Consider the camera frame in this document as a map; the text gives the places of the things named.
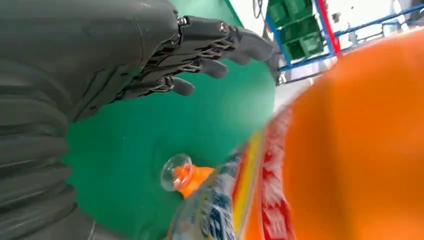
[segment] blue metal rack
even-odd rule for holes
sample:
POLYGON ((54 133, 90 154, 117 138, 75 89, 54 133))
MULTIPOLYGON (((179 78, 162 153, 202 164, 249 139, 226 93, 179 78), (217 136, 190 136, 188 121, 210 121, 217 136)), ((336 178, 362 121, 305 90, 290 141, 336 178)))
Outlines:
MULTIPOLYGON (((327 29, 327 27, 324 23, 325 22, 325 19, 323 18, 324 14, 322 13, 321 8, 319 7, 319 1, 320 0, 314 0, 314 1, 315 1, 315 6, 316 6, 317 11, 318 11, 319 20, 321 21, 321 25, 322 25, 322 28, 323 28, 322 29, 323 38, 327 43, 326 45, 328 46, 329 53, 325 53, 325 54, 315 56, 315 57, 305 58, 305 59, 302 59, 302 60, 297 61, 297 62, 292 62, 292 60, 290 59, 290 55, 286 52, 285 48, 283 47, 283 43, 281 42, 281 35, 280 34, 281 34, 281 31, 283 31, 284 29, 277 29, 277 27, 274 25, 274 23, 273 23, 273 21, 272 21, 272 19, 269 15, 267 15, 266 18, 265 18, 269 29, 274 33, 274 39, 278 43, 279 48, 280 48, 280 52, 284 56, 285 61, 286 61, 286 65, 282 66, 278 69, 280 72, 284 72, 284 71, 287 71, 287 70, 291 70, 291 69, 295 69, 295 68, 298 68, 298 67, 301 67, 301 66, 312 64, 312 63, 315 63, 315 62, 320 62, 320 61, 323 61, 325 59, 336 57, 335 49, 333 48, 333 45, 328 44, 328 43, 330 43, 330 31, 331 31, 331 29, 327 29)), ((399 13, 390 14, 388 16, 376 19, 374 21, 370 21, 370 22, 367 22, 365 24, 362 24, 362 25, 359 25, 359 26, 356 26, 356 27, 348 28, 344 31, 335 32, 334 36, 335 36, 336 39, 338 39, 342 35, 349 34, 349 33, 355 32, 359 29, 363 29, 363 28, 366 28, 366 27, 369 27, 369 26, 372 26, 372 25, 382 25, 382 26, 384 26, 384 25, 400 25, 397 21, 396 22, 393 22, 393 21, 389 22, 388 20, 394 19, 394 18, 396 18, 400 15, 409 14, 409 13, 412 13, 414 11, 418 11, 418 10, 421 10, 421 9, 424 9, 424 4, 413 6, 411 8, 402 10, 399 13)), ((371 38, 371 37, 375 37, 375 35, 368 36, 368 37, 362 38, 360 40, 364 40, 366 42, 366 40, 371 38)), ((355 47, 349 47, 349 48, 341 49, 341 53, 342 54, 348 53, 348 52, 350 52, 350 51, 352 51, 352 50, 354 50, 358 47, 361 47, 361 45, 362 44, 359 44, 358 46, 355 46, 355 47)), ((312 75, 305 76, 305 77, 295 79, 295 80, 291 80, 289 82, 297 82, 300 79, 307 79, 309 77, 312 77, 312 75)))

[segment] gray sleeve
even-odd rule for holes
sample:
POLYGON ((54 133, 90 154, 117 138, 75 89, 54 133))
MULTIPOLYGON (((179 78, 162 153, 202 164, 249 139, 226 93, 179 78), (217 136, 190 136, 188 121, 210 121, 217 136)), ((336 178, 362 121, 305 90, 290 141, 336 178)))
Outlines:
POLYGON ((22 79, 0 75, 0 239, 124 239, 78 208, 61 163, 68 119, 48 91, 22 79))

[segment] bottle label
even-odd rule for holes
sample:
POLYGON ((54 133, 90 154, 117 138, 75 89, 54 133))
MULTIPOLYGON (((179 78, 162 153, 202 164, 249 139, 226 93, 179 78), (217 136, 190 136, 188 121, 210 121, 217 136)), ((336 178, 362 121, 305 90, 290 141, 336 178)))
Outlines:
POLYGON ((283 193, 284 139, 291 111, 279 112, 184 201, 171 240, 294 240, 283 193))

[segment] cable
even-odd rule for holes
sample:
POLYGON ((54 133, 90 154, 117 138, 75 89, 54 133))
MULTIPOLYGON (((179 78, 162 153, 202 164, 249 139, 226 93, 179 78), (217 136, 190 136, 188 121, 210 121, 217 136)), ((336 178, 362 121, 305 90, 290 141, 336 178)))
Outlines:
POLYGON ((255 19, 258 19, 262 15, 262 5, 264 4, 263 0, 253 0, 253 15, 255 19))

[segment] metal screw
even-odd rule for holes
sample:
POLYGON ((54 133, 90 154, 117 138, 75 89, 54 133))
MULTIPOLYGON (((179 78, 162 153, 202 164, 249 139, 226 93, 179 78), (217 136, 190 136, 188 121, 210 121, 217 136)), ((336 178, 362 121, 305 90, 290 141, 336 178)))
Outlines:
POLYGON ((221 31, 223 33, 228 33, 228 31, 230 30, 229 27, 228 27, 228 25, 225 22, 221 22, 218 25, 218 29, 219 29, 219 31, 221 31))
POLYGON ((189 23, 189 21, 187 20, 187 18, 186 18, 185 16, 183 16, 183 17, 179 16, 179 17, 176 19, 176 23, 177 23, 179 26, 184 26, 184 25, 187 25, 187 24, 189 23))

